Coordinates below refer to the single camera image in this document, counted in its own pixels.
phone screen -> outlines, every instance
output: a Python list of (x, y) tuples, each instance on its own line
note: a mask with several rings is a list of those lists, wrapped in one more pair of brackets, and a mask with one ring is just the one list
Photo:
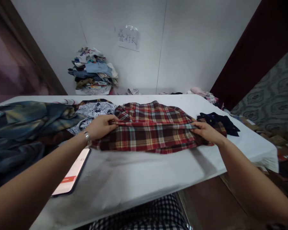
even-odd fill
[(56, 190), (52, 193), (52, 195), (58, 195), (63, 193), (68, 193), (73, 188), (76, 178), (79, 176), (81, 168), (87, 158), (90, 149), (86, 148), (83, 149), (76, 161), (73, 163), (72, 167), (70, 168), (69, 172), (66, 174), (62, 182), (56, 188)]

floor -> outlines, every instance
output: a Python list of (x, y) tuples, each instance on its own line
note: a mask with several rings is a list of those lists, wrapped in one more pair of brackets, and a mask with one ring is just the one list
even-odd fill
[(265, 229), (247, 215), (231, 192), (228, 177), (214, 177), (178, 192), (194, 230)]

gray patterned wall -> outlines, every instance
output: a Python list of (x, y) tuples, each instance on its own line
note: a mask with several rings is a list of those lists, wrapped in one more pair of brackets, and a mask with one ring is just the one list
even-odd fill
[(232, 109), (265, 128), (288, 130), (288, 53)]

left hand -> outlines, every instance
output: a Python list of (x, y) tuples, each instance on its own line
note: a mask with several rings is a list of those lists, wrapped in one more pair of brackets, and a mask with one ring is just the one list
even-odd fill
[(99, 115), (85, 129), (92, 140), (100, 139), (116, 129), (117, 125), (109, 125), (109, 121), (118, 121), (115, 115)]

silver bracelet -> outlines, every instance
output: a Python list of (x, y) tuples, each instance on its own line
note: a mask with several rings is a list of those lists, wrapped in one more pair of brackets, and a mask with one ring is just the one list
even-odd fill
[(84, 131), (84, 136), (86, 138), (87, 141), (87, 147), (91, 147), (92, 146), (92, 139), (90, 138), (90, 135), (87, 131)]

